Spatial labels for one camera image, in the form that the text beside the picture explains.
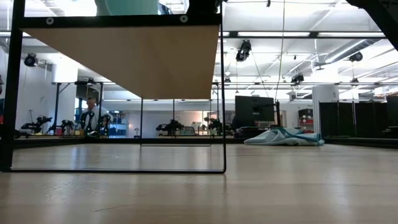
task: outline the column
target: column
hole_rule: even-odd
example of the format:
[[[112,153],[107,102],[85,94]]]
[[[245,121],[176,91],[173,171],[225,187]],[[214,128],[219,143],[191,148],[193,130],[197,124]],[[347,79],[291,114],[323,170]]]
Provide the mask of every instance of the column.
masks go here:
[[[62,57],[52,65],[52,73],[53,82],[75,82],[77,81],[78,64],[70,58]],[[57,125],[60,125],[64,119],[75,120],[76,85],[71,84],[65,87],[66,85],[60,87],[60,91],[63,91],[59,95]]]
[[[337,102],[338,86],[315,86],[312,88],[314,132],[321,133],[319,103]]]

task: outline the green object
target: green object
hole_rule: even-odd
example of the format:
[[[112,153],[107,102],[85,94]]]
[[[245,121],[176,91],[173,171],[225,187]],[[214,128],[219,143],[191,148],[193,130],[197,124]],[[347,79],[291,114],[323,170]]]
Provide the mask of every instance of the green object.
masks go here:
[[[158,0],[95,0],[97,16],[157,15]]]

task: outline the red object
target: red object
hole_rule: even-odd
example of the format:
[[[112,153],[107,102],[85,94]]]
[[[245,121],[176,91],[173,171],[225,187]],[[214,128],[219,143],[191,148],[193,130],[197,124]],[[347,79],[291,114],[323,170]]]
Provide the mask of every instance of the red object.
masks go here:
[[[55,134],[56,135],[62,135],[62,129],[61,128],[57,128]]]
[[[301,119],[300,124],[313,124],[313,119]]]

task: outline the black wall panel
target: black wall panel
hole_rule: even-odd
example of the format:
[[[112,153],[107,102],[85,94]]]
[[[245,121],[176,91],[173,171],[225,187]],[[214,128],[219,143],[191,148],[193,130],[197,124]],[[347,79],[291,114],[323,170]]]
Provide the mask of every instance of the black wall panel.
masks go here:
[[[374,132],[373,104],[356,103],[356,134],[359,138],[371,138]]]
[[[398,96],[387,96],[389,126],[398,126]]]
[[[375,103],[374,111],[375,111],[375,138],[382,138],[383,131],[385,131],[389,126],[389,114],[388,114],[388,105],[387,103]]]
[[[319,103],[322,137],[338,135],[337,103]]]
[[[338,103],[339,136],[356,137],[352,103]]]

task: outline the blue blanket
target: blue blanket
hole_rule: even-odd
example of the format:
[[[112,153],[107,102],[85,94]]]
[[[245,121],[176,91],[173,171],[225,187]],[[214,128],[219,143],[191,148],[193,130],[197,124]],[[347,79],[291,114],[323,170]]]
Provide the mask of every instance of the blue blanket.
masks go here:
[[[294,128],[274,128],[244,142],[260,146],[321,146],[325,143],[320,134],[303,134]]]

